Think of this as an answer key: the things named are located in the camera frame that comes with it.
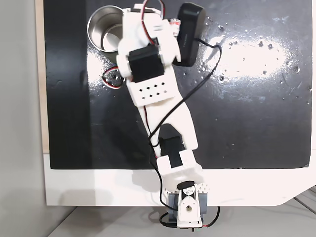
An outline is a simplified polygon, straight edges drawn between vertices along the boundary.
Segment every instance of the stainless steel cup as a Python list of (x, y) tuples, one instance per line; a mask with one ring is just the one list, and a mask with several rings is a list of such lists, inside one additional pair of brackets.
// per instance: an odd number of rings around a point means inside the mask
[(123, 37), (123, 11), (117, 6), (104, 6), (90, 17), (87, 32), (94, 47), (116, 63), (119, 41)]

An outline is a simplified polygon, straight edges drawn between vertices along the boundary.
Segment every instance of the white bracket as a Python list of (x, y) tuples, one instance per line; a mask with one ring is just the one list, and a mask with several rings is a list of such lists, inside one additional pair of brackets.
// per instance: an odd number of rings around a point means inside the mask
[(202, 225), (196, 185), (179, 190), (177, 226), (180, 228), (201, 228)]

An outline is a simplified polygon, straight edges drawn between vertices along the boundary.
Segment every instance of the black cable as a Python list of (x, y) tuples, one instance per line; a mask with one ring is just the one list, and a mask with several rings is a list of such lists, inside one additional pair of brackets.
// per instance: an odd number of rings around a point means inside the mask
[(218, 48), (220, 51), (220, 55), (219, 55), (219, 59), (215, 65), (215, 67), (213, 68), (213, 70), (194, 88), (192, 89), (178, 104), (176, 104), (164, 117), (163, 119), (160, 121), (160, 123), (157, 125), (157, 127), (154, 129), (154, 131), (152, 133), (150, 133), (148, 140), (150, 145), (152, 146), (151, 143), (151, 138), (153, 137), (153, 135), (158, 131), (158, 129), (162, 126), (162, 124), (166, 121), (166, 119), (180, 106), (182, 105), (187, 99), (189, 99), (197, 90), (199, 90), (210, 78), (211, 76), (214, 74), (215, 70), (217, 69), (217, 66), (219, 64), (219, 62), (221, 61), (222, 58), (222, 47), (219, 46), (218, 44), (216, 45), (210, 45), (208, 43), (206, 43), (205, 41), (201, 40), (201, 39), (197, 39), (199, 42), (203, 43), (204, 45), (211, 47), (211, 48)]
[(152, 163), (151, 160), (149, 160), (149, 163), (150, 163), (150, 164), (152, 165), (152, 167), (155, 169), (155, 171), (156, 171), (156, 173), (157, 173), (157, 175), (158, 175), (158, 177), (159, 177), (159, 180), (160, 180), (160, 195), (159, 195), (160, 202), (161, 202), (162, 205), (164, 205), (165, 207), (168, 207), (169, 209), (171, 209), (171, 210), (173, 210), (173, 211), (178, 211), (178, 209), (173, 208), (173, 207), (167, 205), (166, 203), (164, 203), (164, 202), (162, 201), (162, 178), (161, 178), (161, 175), (160, 175), (158, 169), (157, 169), (156, 166)]
[(169, 228), (177, 228), (177, 223), (171, 223), (171, 222), (164, 222), (162, 221), (163, 217), (165, 217), (166, 215), (168, 215), (169, 213), (166, 212), (165, 214), (163, 214), (162, 216), (160, 216), (159, 218), (159, 222), (163, 225), (163, 226), (166, 226), (166, 227), (169, 227)]
[[(148, 116), (147, 116), (147, 110), (146, 110), (146, 106), (144, 106), (144, 111), (145, 111), (145, 119), (146, 119), (146, 125), (147, 125), (147, 128), (150, 132), (150, 128), (149, 128), (149, 124), (148, 124)], [(157, 167), (154, 165), (154, 163), (152, 163), (152, 161), (150, 160), (150, 157), (151, 157), (151, 154), (152, 154), (152, 151), (154, 151), (154, 147), (151, 145), (151, 151), (150, 151), (150, 155), (149, 155), (149, 164), (152, 165), (152, 167), (155, 169), (158, 177), (159, 177), (159, 180), (160, 180), (160, 195), (159, 195), (159, 199), (160, 199), (160, 202), (162, 203), (162, 205), (164, 205), (165, 207), (168, 207), (169, 209), (171, 210), (174, 210), (174, 211), (178, 211), (178, 209), (175, 209), (169, 205), (167, 205), (166, 203), (164, 203), (162, 201), (162, 177), (160, 175), (160, 172), (159, 170), (157, 169)]]
[(293, 198), (294, 200), (296, 200), (299, 204), (301, 204), (302, 206), (304, 206), (306, 209), (308, 209), (310, 212), (312, 212), (313, 214), (316, 215), (316, 211), (314, 211), (313, 209), (311, 209), (309, 206), (307, 206), (305, 203), (303, 203), (301, 200), (299, 200), (297, 197)]
[(211, 227), (212, 225), (214, 225), (215, 222), (217, 221), (218, 217), (219, 217), (219, 213), (220, 213), (220, 207), (218, 206), (217, 207), (217, 214), (216, 214), (214, 220), (211, 223), (209, 223), (208, 225), (204, 225), (203, 227), (207, 227), (208, 228), (208, 227)]

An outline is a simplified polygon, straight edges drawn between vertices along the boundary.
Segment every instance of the gray floor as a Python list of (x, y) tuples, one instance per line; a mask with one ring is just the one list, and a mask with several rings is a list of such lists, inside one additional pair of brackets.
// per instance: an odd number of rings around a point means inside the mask
[[(316, 194), (305, 191), (298, 198), (316, 210)], [(275, 207), (222, 207), (211, 228), (196, 233), (160, 225), (162, 207), (77, 207), (49, 237), (315, 237), (316, 215), (295, 200)], [(214, 218), (210, 207), (205, 222)]]

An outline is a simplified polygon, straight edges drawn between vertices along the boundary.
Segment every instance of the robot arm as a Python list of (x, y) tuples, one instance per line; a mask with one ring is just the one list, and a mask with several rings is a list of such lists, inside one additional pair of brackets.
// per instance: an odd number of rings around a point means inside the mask
[[(144, 23), (150, 38), (155, 41), (151, 44), (142, 25), (140, 8), (143, 8), (142, 4), (136, 4), (133, 10), (123, 10), (123, 38), (118, 45), (117, 64), (150, 135), (182, 100), (172, 67), (175, 59), (181, 61), (181, 55), (168, 20), (162, 20), (158, 10), (146, 8)], [(203, 169), (192, 151), (198, 147), (198, 142), (187, 105), (181, 104), (163, 124), (166, 123), (172, 125), (181, 137), (161, 140), (159, 129), (153, 134), (151, 144), (158, 170), (164, 187), (170, 192), (178, 192), (177, 226), (200, 228), (197, 185), (203, 182)]]

